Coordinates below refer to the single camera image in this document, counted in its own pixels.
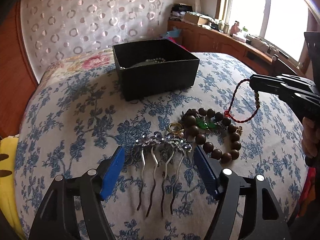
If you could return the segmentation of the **person's right hand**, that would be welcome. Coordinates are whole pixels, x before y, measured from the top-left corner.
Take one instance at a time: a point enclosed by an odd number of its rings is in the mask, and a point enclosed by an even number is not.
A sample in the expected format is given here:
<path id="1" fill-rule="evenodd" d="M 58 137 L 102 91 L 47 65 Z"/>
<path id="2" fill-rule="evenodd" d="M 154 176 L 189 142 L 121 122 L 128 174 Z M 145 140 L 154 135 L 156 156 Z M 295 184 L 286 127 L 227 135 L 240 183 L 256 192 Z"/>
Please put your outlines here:
<path id="1" fill-rule="evenodd" d="M 309 158 L 317 157 L 319 150 L 319 127 L 309 118 L 303 118 L 303 133 L 302 133 L 302 149 L 304 154 Z"/>

